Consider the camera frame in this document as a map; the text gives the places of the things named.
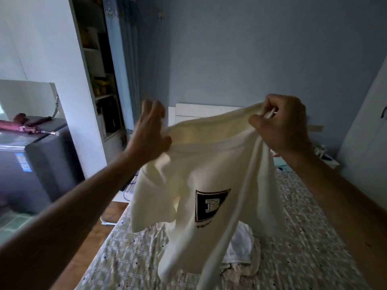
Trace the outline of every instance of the shirt logo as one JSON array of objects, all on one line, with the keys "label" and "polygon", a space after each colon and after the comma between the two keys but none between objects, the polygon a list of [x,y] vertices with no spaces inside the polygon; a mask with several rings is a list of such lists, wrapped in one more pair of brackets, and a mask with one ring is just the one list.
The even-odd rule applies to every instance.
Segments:
[{"label": "shirt logo", "polygon": [[201,192],[196,190],[195,221],[204,222],[212,219],[222,203],[224,203],[230,190],[219,192]]}]

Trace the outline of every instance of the person's left arm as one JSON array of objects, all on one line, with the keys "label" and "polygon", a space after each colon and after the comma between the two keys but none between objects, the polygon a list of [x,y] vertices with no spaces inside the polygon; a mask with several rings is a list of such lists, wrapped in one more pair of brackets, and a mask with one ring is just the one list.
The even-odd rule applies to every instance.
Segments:
[{"label": "person's left arm", "polygon": [[143,102],[127,149],[27,223],[0,246],[0,283],[8,289],[49,289],[73,258],[119,189],[171,145],[161,136],[165,109]]}]

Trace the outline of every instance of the bed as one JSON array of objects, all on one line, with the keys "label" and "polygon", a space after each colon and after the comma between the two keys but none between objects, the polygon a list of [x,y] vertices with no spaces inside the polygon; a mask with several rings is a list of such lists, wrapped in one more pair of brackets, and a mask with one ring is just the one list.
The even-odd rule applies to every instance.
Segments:
[{"label": "bed", "polygon": [[[183,111],[179,111],[179,105],[184,105]],[[170,125],[237,108],[215,106],[206,110],[206,107],[189,105],[169,108]],[[255,238],[261,249],[258,273],[242,277],[237,285],[224,278],[220,270],[216,289],[371,289],[346,245],[298,176],[277,171],[276,178],[284,204],[286,238]],[[76,290],[195,289],[197,274],[178,272],[168,285],[161,283],[157,276],[157,256],[168,242],[164,227],[155,224],[140,233],[130,233],[129,218],[130,205]]]}]

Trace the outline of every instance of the person's left hand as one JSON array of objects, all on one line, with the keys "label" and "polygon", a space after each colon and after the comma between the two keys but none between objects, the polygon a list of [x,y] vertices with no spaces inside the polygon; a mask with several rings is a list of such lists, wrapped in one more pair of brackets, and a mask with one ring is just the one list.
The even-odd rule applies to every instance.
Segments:
[{"label": "person's left hand", "polygon": [[161,135],[164,116],[165,108],[159,101],[143,101],[140,119],[125,150],[125,153],[137,158],[141,165],[158,158],[172,144],[170,136]]}]

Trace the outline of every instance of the blue-gray wall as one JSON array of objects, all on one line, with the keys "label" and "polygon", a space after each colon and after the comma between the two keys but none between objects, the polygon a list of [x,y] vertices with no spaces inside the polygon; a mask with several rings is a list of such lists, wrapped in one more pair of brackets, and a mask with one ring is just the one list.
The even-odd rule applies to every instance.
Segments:
[{"label": "blue-gray wall", "polygon": [[[336,154],[387,54],[386,0],[142,0],[140,87],[162,103],[300,97]],[[165,18],[153,19],[157,9]]]}]

